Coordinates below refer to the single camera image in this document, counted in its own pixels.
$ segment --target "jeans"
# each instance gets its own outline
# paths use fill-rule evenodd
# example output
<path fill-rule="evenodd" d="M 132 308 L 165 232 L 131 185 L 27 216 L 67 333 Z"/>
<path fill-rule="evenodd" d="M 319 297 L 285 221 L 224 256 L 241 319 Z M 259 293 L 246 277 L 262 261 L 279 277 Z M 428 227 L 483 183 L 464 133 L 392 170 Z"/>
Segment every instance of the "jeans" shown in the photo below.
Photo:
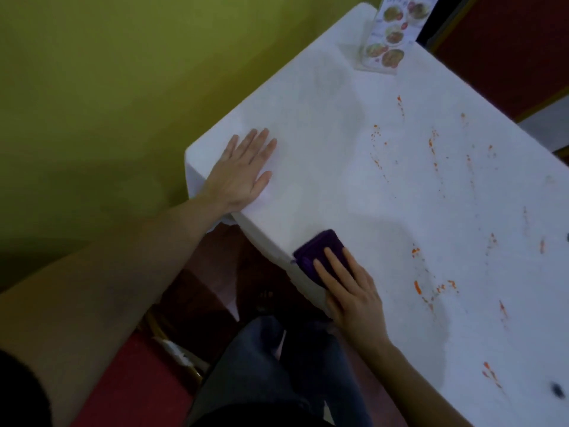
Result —
<path fill-rule="evenodd" d="M 324 416 L 324 402 L 338 427 L 368 427 L 372 421 L 338 340 L 322 322 L 288 330 L 280 361 L 274 353 L 284 328 L 260 316 L 229 344 L 199 390 L 187 419 L 231 404 L 289 403 Z"/>

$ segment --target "hand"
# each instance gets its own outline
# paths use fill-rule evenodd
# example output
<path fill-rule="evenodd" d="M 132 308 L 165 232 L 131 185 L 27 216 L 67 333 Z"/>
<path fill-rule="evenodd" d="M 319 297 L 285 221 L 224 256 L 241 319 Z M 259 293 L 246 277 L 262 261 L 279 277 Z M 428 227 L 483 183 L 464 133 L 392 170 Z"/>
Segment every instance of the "hand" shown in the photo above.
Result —
<path fill-rule="evenodd" d="M 318 275 L 328 287 L 326 304 L 334 323 L 364 360 L 381 356 L 393 345 L 385 327 L 380 296 L 367 271 L 356 262 L 348 249 L 344 248 L 342 252 L 355 278 L 331 249 L 324 249 L 341 284 L 326 271 L 318 259 L 314 261 Z"/>
<path fill-rule="evenodd" d="M 215 203 L 221 215 L 241 211 L 258 198 L 271 179 L 271 171 L 264 172 L 259 179 L 257 176 L 275 150 L 276 139 L 261 151 L 267 140 L 268 129 L 255 138 L 256 135 L 257 130 L 252 129 L 239 146 L 239 136 L 231 138 L 197 195 L 200 199 Z"/>

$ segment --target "finger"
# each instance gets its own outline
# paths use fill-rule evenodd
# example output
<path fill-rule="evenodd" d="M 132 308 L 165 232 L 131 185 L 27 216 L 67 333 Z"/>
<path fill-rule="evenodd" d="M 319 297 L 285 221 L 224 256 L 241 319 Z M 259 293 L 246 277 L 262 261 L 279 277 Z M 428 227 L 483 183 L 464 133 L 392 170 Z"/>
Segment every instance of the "finger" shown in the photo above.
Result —
<path fill-rule="evenodd" d="M 258 168 L 257 171 L 263 169 L 263 166 L 267 163 L 271 154 L 276 149 L 276 138 L 271 139 L 271 142 L 267 144 L 265 149 L 261 151 L 257 156 L 252 160 L 251 165 L 255 168 Z"/>
<path fill-rule="evenodd" d="M 326 305 L 328 306 L 328 310 L 330 311 L 330 317 L 334 321 L 336 325 L 340 325 L 342 322 L 343 311 L 334 295 L 330 293 L 330 291 L 326 291 Z"/>
<path fill-rule="evenodd" d="M 257 181 L 255 181 L 255 184 L 253 184 L 251 190 L 251 202 L 259 197 L 260 193 L 265 189 L 265 187 L 267 187 L 268 182 L 271 180 L 272 176 L 273 173 L 271 171 L 266 171 L 261 174 Z"/>
<path fill-rule="evenodd" d="M 245 137 L 245 139 L 243 139 L 243 141 L 241 141 L 241 143 L 233 153 L 233 156 L 231 157 L 233 157 L 234 160 L 237 160 L 241 156 L 243 156 L 243 153 L 245 152 L 245 150 L 247 150 L 249 144 L 255 138 L 256 135 L 257 135 L 257 129 L 256 128 L 251 129 L 251 131 L 247 133 L 247 136 Z"/>
<path fill-rule="evenodd" d="M 238 140 L 239 140 L 239 136 L 237 136 L 237 135 L 233 135 L 231 137 L 231 139 L 229 140 L 229 143 L 225 147 L 225 150 L 223 150 L 223 153 L 221 154 L 221 157 L 219 159 L 220 162 L 223 162 L 225 160 L 229 160 L 229 158 L 231 157 L 231 154 L 233 154 L 233 151 L 235 150 L 235 145 L 237 145 Z"/>
<path fill-rule="evenodd" d="M 357 295 L 361 293 L 361 288 L 356 283 L 352 275 L 349 273 L 348 270 L 345 269 L 344 265 L 340 262 L 340 260 L 336 257 L 330 247 L 326 247 L 324 249 L 324 254 L 326 258 L 330 261 L 330 265 L 332 265 L 332 269 L 338 275 L 340 282 L 344 285 L 344 287 L 353 295 Z"/>
<path fill-rule="evenodd" d="M 369 284 L 367 283 L 367 276 L 365 275 L 364 268 L 357 263 L 352 253 L 350 253 L 350 251 L 345 247 L 342 250 L 342 253 L 344 253 L 345 258 L 348 261 L 348 265 L 350 265 L 350 269 L 352 270 L 356 283 L 362 289 L 370 289 Z"/>
<path fill-rule="evenodd" d="M 345 287 L 338 283 L 338 280 L 333 278 L 329 272 L 326 271 L 324 265 L 318 260 L 314 259 L 314 269 L 317 271 L 318 275 L 324 282 L 324 285 L 328 288 L 334 298 L 338 301 L 340 306 L 346 308 L 347 302 L 349 300 L 350 294 Z"/>
<path fill-rule="evenodd" d="M 247 147 L 247 149 L 243 153 L 243 156 L 241 157 L 241 159 L 245 163 L 250 164 L 252 162 L 252 160 L 255 158 L 255 156 L 257 155 L 257 153 L 259 152 L 259 150 L 267 140 L 267 136 L 268 136 L 268 128 L 264 128 L 263 130 L 260 131 L 259 136 L 257 136 L 255 139 L 252 140 L 252 142 L 249 144 L 249 147 Z"/>
<path fill-rule="evenodd" d="M 369 275 L 369 272 L 367 272 L 367 270 L 362 267 L 362 270 L 364 270 L 365 276 L 367 278 L 367 282 L 369 283 L 369 287 L 375 292 L 377 293 L 377 287 L 375 285 L 375 282 L 373 281 L 373 277 L 371 275 Z"/>

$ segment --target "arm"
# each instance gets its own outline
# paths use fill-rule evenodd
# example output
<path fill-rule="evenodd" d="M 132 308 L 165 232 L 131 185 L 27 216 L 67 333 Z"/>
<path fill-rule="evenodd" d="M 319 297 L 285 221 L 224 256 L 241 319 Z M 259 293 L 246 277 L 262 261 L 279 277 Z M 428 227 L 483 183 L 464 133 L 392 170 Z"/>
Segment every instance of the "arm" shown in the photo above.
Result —
<path fill-rule="evenodd" d="M 27 365 L 68 425 L 146 309 L 174 280 L 205 232 L 257 198 L 268 130 L 233 136 L 202 192 L 139 226 L 98 241 L 0 295 L 0 348 Z"/>
<path fill-rule="evenodd" d="M 471 424 L 413 368 L 388 338 L 375 283 L 350 252 L 344 255 L 354 277 L 328 248 L 324 250 L 341 284 L 316 260 L 314 266 L 329 289 L 332 319 L 381 382 L 410 427 Z"/>

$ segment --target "forearm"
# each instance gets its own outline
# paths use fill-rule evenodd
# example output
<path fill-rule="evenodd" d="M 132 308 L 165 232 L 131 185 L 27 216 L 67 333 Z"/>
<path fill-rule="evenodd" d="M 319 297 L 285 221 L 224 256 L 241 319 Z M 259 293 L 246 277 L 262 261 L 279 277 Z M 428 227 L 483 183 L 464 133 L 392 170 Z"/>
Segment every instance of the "forearm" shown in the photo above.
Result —
<path fill-rule="evenodd" d="M 409 427 L 472 425 L 421 376 L 395 346 L 364 360 L 381 382 Z"/>
<path fill-rule="evenodd" d="M 73 420 L 219 217 L 215 205 L 188 201 L 49 265 L 2 295 L 0 348 L 38 375 L 54 425 Z"/>

